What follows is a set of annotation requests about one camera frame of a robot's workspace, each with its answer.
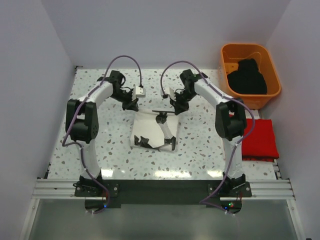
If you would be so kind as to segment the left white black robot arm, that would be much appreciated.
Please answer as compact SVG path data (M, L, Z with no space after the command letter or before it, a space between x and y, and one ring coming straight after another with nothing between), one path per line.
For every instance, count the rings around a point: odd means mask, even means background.
M126 77L119 71L111 71L108 77L100 77L86 95L67 102L65 116L65 137L62 146L77 145L82 167L79 181L74 184L77 191L91 196L109 199L110 193L103 184L102 172L96 155L96 137L99 133L98 109L108 98L122 104L124 111L139 110L135 89L123 89Z

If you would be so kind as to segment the white t shirt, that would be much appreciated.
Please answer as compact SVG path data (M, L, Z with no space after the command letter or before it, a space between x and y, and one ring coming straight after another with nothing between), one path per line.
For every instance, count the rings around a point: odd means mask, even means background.
M130 146L175 152L179 116L173 111L141 109L134 115Z

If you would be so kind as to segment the black garment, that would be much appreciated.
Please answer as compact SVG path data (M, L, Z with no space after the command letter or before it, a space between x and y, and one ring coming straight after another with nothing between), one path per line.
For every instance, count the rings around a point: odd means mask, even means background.
M238 62L238 69L227 75L229 87L238 94L266 95L267 84L259 72L255 59L243 59Z

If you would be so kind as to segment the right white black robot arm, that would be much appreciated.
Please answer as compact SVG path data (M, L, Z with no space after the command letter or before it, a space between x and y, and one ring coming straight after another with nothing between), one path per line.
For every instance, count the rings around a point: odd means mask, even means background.
M242 140L247 128L244 103L241 99L234 99L216 89L202 73L194 74L187 69L179 78L183 84L182 91L169 95L174 114L179 115L188 111L189 102L195 96L203 97L215 109L215 130L223 140L225 155L223 179L209 196L223 192L233 197L246 183L242 164Z

